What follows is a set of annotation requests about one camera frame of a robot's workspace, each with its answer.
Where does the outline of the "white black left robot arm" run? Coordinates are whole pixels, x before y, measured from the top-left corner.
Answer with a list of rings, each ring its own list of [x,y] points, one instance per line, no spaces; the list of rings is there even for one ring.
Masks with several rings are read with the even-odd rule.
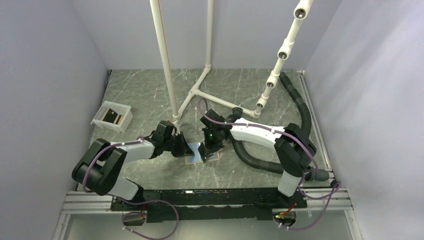
[[[71,177],[82,185],[84,192],[122,198],[129,209],[137,210],[144,203],[144,189],[121,177],[122,167],[125,163],[154,159],[164,152],[175,158],[194,155],[184,134],[177,132],[170,121],[162,120],[148,136],[141,135],[133,141],[96,139],[72,170]]]

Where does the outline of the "tan leather card holder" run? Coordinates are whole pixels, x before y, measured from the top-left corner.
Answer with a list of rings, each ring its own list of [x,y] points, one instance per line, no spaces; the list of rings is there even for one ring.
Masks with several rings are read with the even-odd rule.
[[[207,154],[202,142],[189,143],[188,146],[194,155],[184,157],[184,162],[186,165],[206,163],[208,161],[217,161],[221,158],[219,151]]]

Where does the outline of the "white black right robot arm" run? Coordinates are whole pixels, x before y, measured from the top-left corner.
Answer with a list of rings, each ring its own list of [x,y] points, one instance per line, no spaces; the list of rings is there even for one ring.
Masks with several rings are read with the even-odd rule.
[[[246,165],[281,175],[275,200],[280,207],[287,208],[295,201],[295,191],[310,169],[310,163],[316,162],[317,149],[309,134],[294,123],[286,127],[263,125],[244,119],[242,112],[240,107],[234,107],[228,117],[212,109],[203,113],[200,120],[205,125],[204,144],[200,151],[204,155],[214,153],[223,148],[224,140],[230,140],[236,155]],[[250,155],[244,142],[273,150],[279,161],[266,161]]]

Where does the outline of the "white card tray box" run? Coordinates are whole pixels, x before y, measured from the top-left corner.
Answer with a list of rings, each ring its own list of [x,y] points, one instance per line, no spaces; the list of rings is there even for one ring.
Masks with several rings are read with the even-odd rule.
[[[101,104],[90,124],[101,129],[124,133],[133,119],[131,108],[129,105],[106,100]]]

